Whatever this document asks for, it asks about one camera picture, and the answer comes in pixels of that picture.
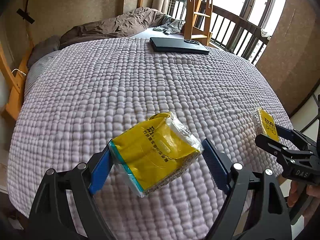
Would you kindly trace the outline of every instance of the gray pillow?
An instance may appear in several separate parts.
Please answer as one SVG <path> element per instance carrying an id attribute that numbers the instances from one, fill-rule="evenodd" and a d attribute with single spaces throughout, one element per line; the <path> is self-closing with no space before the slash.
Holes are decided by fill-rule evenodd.
<path id="1" fill-rule="evenodd" d="M 60 50 L 53 51 L 43 56 L 36 63 L 33 64 L 32 68 L 30 69 L 27 75 L 26 85 L 24 87 L 24 98 L 27 98 L 27 95 L 30 93 L 33 85 L 38 80 L 38 77 L 40 77 L 47 70 L 49 61 L 51 61 L 59 53 Z"/>
<path id="2" fill-rule="evenodd" d="M 58 50 L 60 45 L 60 37 L 57 35 L 51 36 L 44 41 L 39 42 L 34 48 L 28 60 L 28 69 L 43 56 Z"/>

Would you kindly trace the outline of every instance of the metal railing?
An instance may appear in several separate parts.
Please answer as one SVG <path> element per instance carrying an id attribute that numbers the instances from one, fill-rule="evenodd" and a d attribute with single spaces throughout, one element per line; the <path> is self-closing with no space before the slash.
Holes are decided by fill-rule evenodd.
<path id="1" fill-rule="evenodd" d="M 205 2 L 200 6 L 204 13 Z M 175 19 L 185 19 L 186 0 L 169 0 L 168 12 Z M 268 44 L 268 39 L 261 36 L 261 28 L 225 9 L 213 5 L 211 43 L 247 59 L 254 65 Z M 204 17 L 198 16 L 195 26 L 204 28 Z"/>

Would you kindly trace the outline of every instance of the white quilted blanket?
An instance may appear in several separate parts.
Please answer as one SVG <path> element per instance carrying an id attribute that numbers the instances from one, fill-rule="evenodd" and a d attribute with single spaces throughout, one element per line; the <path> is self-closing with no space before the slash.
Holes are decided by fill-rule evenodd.
<path id="1" fill-rule="evenodd" d="M 277 96 L 246 60 L 209 48 L 209 55 L 154 53 L 147 39 L 89 41 L 49 61 L 25 98 L 10 148 L 8 191 L 28 216 L 48 168 L 70 170 L 113 137 L 158 112 L 174 112 L 199 140 L 209 138 L 233 162 L 254 171 L 282 168 L 254 144 L 252 111 L 262 106 L 292 128 Z M 117 239 L 201 239 L 224 198 L 202 158 L 148 197 L 131 193 L 111 171 L 97 205 Z M 78 232 L 85 234 L 75 204 Z"/>

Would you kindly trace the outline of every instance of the cable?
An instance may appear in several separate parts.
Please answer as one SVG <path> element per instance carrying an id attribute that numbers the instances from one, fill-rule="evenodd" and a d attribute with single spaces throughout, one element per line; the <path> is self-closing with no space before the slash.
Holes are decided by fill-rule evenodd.
<path id="1" fill-rule="evenodd" d="M 22 75 L 24 75 L 25 77 L 27 76 L 26 73 L 23 73 L 21 70 L 19 70 L 19 69 L 17 69 L 17 68 L 15 68 L 14 70 L 11 71 L 12 74 L 13 74 L 13 72 L 14 72 L 15 70 L 19 71 L 19 72 L 20 72 Z"/>

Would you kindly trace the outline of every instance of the yellow tissue pack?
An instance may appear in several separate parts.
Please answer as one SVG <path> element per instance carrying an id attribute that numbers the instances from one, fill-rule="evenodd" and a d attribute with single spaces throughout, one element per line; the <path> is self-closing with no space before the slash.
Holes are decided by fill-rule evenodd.
<path id="1" fill-rule="evenodd" d="M 140 197 L 181 176 L 203 151 L 172 112 L 136 124 L 112 139 L 109 148 L 117 170 Z"/>
<path id="2" fill-rule="evenodd" d="M 275 121 L 272 116 L 264 111 L 261 107 L 258 107 L 253 115 L 253 124 L 256 134 L 264 134 L 271 139 L 279 142 L 279 136 L 277 133 Z"/>

